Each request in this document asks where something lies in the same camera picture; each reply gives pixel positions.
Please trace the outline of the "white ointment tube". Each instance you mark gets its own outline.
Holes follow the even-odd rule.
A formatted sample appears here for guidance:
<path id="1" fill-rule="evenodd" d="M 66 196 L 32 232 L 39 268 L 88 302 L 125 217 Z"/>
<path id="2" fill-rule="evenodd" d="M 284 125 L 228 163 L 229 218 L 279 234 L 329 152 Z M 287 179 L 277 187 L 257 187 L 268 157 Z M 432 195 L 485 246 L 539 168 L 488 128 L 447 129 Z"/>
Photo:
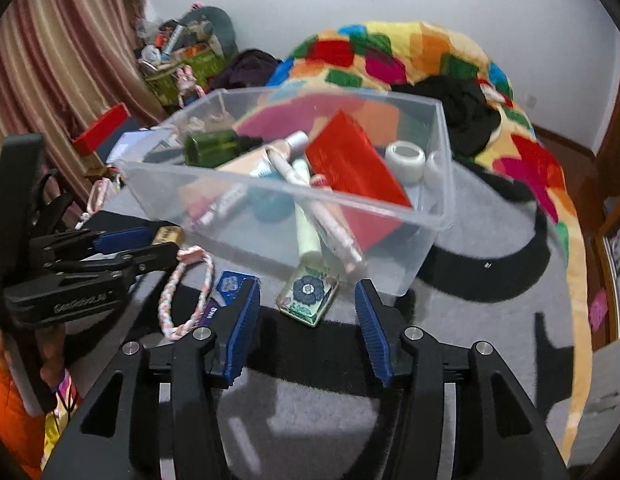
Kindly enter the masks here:
<path id="1" fill-rule="evenodd" d="M 237 184 L 232 186 L 229 191 L 219 196 L 212 202 L 205 212 L 195 220 L 196 226 L 213 226 L 225 218 L 228 218 L 233 211 L 240 206 L 247 197 L 248 187 Z"/>

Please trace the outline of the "blue card box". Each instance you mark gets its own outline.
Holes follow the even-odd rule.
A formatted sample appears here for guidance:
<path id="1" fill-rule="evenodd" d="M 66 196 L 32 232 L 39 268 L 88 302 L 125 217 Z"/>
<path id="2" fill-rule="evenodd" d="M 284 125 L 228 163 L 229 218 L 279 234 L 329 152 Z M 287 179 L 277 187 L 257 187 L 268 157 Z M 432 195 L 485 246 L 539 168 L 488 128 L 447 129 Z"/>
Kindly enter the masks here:
<path id="1" fill-rule="evenodd" d="M 257 281 L 257 278 L 240 272 L 223 271 L 214 286 L 214 292 L 207 299 L 199 326 L 208 326 L 220 309 L 232 304 L 245 280 Z"/>

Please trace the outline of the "grey black blanket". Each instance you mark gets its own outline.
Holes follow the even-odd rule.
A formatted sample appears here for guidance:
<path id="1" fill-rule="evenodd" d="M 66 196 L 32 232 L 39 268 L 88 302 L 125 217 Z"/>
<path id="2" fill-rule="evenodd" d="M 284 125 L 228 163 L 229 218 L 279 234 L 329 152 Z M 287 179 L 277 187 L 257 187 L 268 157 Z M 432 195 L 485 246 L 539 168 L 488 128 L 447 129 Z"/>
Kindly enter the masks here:
<path id="1" fill-rule="evenodd" d="M 467 162 L 452 166 L 454 221 L 406 292 L 377 289 L 390 312 L 395 376 L 375 377 L 342 288 L 304 326 L 275 307 L 286 275 L 253 275 L 261 309 L 245 365 L 220 376 L 220 309 L 200 337 L 159 333 L 164 272 L 124 306 L 69 338 L 83 402 L 43 474 L 48 479 L 564 479 L 552 411 L 537 404 L 540 352 L 572 332 L 560 244 L 528 192 Z"/>

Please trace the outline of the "beige cream tube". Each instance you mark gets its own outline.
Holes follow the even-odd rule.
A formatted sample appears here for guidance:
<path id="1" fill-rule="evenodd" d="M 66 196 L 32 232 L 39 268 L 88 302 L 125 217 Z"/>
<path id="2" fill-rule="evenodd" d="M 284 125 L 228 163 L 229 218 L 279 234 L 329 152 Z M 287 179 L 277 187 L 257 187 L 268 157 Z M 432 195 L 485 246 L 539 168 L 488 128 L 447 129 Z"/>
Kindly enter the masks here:
<path id="1" fill-rule="evenodd" d="M 227 162 L 216 169 L 217 172 L 229 172 L 249 176 L 255 168 L 259 151 L 263 148 L 246 153 L 236 159 Z M 219 181 L 212 177 L 198 177 L 193 182 L 180 188 L 180 197 L 186 211 L 193 219 L 199 218 L 218 196 L 230 188 L 229 182 Z"/>

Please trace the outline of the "black garment on bed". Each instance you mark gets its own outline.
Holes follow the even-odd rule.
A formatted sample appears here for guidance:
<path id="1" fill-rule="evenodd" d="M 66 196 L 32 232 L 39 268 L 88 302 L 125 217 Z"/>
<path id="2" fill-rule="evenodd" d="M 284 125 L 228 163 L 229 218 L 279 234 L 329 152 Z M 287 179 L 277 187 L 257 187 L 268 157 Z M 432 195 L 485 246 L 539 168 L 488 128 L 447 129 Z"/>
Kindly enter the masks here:
<path id="1" fill-rule="evenodd" d="M 441 102 L 455 155 L 476 157 L 501 131 L 501 114 L 488 104 L 475 79 L 435 75 L 416 84 L 393 84 L 391 90 Z"/>

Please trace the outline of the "colourful patchwork quilt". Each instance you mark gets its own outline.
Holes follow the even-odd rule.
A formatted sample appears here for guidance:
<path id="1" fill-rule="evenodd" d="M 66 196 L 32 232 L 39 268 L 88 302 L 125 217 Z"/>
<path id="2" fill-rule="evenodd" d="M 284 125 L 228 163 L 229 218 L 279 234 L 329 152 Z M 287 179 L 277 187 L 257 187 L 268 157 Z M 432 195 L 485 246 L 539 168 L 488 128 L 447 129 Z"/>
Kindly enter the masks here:
<path id="1" fill-rule="evenodd" d="M 425 22 L 367 22 L 308 38 L 276 68 L 268 83 L 332 84 L 429 96 L 444 106 L 452 154 L 510 192 L 528 192 L 562 248 L 569 318 L 560 319 L 574 340 L 565 349 L 540 352 L 537 404 L 568 407 L 560 436 L 564 458 L 572 454 L 592 378 L 587 326 L 586 246 L 578 214 L 556 157 L 537 138 L 499 66 L 467 36 Z"/>

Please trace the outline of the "white floral pen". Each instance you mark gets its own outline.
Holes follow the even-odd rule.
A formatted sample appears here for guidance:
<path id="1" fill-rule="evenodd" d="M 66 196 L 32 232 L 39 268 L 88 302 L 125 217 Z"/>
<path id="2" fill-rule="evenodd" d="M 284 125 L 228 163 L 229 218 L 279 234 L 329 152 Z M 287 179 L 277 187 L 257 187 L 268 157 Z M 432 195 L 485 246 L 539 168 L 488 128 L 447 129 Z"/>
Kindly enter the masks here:
<path id="1" fill-rule="evenodd" d="M 270 163 L 274 169 L 290 184 L 308 188 L 304 180 L 298 176 L 294 168 L 277 151 L 268 149 Z M 321 202 L 306 198 L 301 207 L 307 211 L 310 219 L 316 225 L 319 233 L 323 236 L 325 245 L 339 258 L 348 275 L 360 275 L 363 269 L 363 255 L 357 242 L 344 228 L 339 220 Z"/>

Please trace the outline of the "grey neck pillow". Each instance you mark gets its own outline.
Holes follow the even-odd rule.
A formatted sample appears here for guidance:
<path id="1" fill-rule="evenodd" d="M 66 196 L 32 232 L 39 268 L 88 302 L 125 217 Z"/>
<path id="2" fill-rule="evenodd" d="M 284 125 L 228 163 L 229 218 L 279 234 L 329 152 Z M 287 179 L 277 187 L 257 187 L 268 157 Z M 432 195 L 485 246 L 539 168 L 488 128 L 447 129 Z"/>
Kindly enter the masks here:
<path id="1" fill-rule="evenodd" d="M 196 3 L 191 6 L 191 10 L 186 12 L 180 22 L 184 25 L 197 24 L 202 30 L 206 40 L 215 36 L 216 41 L 210 47 L 218 55 L 225 58 L 232 58 L 237 54 L 236 33 L 233 23 L 228 14 L 216 6 L 201 6 Z"/>

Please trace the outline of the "mint green bottle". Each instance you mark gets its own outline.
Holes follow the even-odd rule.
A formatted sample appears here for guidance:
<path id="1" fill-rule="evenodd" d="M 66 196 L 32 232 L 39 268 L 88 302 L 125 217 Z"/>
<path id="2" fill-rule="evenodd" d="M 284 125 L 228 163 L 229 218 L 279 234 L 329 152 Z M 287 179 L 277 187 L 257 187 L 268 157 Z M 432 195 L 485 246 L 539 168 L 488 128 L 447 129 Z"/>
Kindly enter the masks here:
<path id="1" fill-rule="evenodd" d="M 277 150 L 286 162 L 291 162 L 298 157 L 309 144 L 308 134 L 298 130 L 286 136 L 284 139 L 273 141 L 259 151 L 259 158 L 255 168 L 249 173 L 251 177 L 264 178 L 275 173 L 275 169 L 270 163 L 268 149 Z"/>

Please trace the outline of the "rabbit figurine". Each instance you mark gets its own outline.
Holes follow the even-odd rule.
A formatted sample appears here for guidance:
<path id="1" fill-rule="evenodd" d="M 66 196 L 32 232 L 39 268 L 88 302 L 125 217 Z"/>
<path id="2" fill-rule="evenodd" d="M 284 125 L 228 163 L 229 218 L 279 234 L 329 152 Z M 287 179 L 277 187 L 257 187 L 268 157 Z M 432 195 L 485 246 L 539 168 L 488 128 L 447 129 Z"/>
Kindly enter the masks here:
<path id="1" fill-rule="evenodd" d="M 190 105 L 205 95 L 199 85 L 191 66 L 184 65 L 176 70 L 176 88 L 178 88 L 178 102 L 181 108 Z"/>

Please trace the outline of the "green clutter basket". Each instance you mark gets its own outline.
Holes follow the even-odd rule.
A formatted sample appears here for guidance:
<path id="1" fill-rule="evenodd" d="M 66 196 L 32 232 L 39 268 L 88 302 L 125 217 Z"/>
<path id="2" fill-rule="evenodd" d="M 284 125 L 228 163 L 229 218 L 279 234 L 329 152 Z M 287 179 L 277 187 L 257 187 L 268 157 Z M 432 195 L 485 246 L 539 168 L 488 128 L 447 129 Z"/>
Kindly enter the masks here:
<path id="1" fill-rule="evenodd" d="M 192 56 L 176 62 L 161 65 L 156 72 L 143 74 L 147 87 L 163 106 L 178 106 L 178 71 L 186 73 L 186 66 L 196 82 L 207 90 L 214 77 L 217 77 L 228 64 L 228 59 L 214 53 L 211 49 L 199 50 Z"/>

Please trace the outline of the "green glass bottle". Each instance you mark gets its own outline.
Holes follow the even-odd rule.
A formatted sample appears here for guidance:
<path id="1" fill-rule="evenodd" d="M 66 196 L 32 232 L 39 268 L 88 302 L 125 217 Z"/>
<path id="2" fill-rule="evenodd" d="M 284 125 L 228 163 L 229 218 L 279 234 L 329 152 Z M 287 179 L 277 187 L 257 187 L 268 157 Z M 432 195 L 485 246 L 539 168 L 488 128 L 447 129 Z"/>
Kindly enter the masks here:
<path id="1" fill-rule="evenodd" d="M 183 156 L 186 166 L 214 169 L 260 148 L 260 136 L 240 136 L 233 129 L 187 136 Z"/>

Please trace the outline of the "pale green tube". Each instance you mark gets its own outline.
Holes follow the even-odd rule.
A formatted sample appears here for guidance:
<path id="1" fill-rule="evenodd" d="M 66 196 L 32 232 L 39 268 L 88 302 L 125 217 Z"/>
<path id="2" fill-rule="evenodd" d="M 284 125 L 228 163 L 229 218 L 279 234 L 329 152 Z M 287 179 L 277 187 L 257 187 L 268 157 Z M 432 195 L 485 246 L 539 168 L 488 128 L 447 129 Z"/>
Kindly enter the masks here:
<path id="1" fill-rule="evenodd" d="M 310 169 L 304 158 L 297 158 L 292 162 L 292 167 L 305 184 L 310 182 Z M 314 225 L 308 220 L 304 210 L 298 204 L 295 205 L 296 235 L 298 254 L 301 262 L 305 264 L 320 264 L 323 260 L 322 242 Z"/>

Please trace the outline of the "teal tape roll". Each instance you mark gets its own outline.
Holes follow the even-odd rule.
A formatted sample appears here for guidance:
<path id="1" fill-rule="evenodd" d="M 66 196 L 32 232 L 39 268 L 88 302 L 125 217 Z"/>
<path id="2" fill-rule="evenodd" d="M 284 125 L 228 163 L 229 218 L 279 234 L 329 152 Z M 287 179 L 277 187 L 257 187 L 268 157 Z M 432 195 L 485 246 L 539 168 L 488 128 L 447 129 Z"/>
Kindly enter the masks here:
<path id="1" fill-rule="evenodd" d="M 295 202 L 288 194 L 252 186 L 247 195 L 252 214 L 261 223 L 285 221 L 295 212 Z"/>

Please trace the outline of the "clear plastic storage box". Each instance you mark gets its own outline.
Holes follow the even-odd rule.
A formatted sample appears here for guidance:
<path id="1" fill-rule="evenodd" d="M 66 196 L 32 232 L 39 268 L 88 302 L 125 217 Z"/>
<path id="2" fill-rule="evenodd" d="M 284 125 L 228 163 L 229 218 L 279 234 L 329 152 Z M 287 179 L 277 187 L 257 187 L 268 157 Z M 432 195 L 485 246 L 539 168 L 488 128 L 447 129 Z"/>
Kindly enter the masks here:
<path id="1" fill-rule="evenodd" d="M 283 276 L 325 264 L 401 295 L 452 223 L 444 108 L 336 87 L 217 90 L 117 160 L 153 219 L 215 255 Z"/>

